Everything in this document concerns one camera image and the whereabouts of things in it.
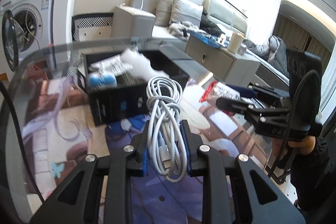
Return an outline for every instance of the person's hand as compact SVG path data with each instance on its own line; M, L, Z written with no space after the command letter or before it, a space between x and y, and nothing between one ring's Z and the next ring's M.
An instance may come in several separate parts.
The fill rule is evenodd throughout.
M272 138L272 154L274 156L277 156L277 154L279 153L281 143L282 143L282 140ZM302 142L289 141L288 146L291 148L300 148L300 154L308 155L313 151L315 147L315 137L306 136ZM281 159L284 155L286 155L286 153L287 153L287 149L285 148L281 155Z

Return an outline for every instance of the washing machine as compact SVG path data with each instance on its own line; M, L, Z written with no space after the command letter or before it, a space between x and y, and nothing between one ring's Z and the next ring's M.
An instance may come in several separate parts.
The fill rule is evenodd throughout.
M27 55L53 44L52 18L53 0L0 0L0 51L4 51L7 63L2 66L9 80Z

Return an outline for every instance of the black box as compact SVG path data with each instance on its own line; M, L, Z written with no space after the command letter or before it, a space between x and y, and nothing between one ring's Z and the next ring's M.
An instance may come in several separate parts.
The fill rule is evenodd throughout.
M160 51L143 51L140 53L150 60L151 67L154 70L163 70L184 89L189 80L189 75L178 65L173 63L173 61ZM121 54L121 52L104 52L83 55L85 74L89 75L88 67L92 63L99 62L118 54ZM89 97L90 109L96 126L120 121L140 114L148 114L146 105L147 82L143 81L135 85L123 85L121 83L114 88L92 90L90 89L87 80L88 77L86 77L85 80L85 91Z

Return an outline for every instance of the curtain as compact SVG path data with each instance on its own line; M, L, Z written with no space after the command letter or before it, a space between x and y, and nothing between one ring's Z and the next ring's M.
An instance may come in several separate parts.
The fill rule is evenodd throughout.
M315 54L321 57L322 73L324 73L329 63L331 52L329 52L328 49L320 41L318 41L315 37L313 37L312 40L310 41L310 44L307 48L307 52L310 52L312 54Z
M283 15L278 15L273 35L280 37L287 48L294 48L299 51L305 50L309 33L295 22Z
M246 37L257 45L272 35L281 0L253 0L247 18Z

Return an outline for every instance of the drawer handle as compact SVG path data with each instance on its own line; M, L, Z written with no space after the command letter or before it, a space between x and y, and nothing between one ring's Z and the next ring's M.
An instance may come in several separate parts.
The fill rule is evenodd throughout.
M204 61L205 61L205 59L206 59L207 57L208 57L207 54L203 54L203 56L202 56L202 63L204 63Z

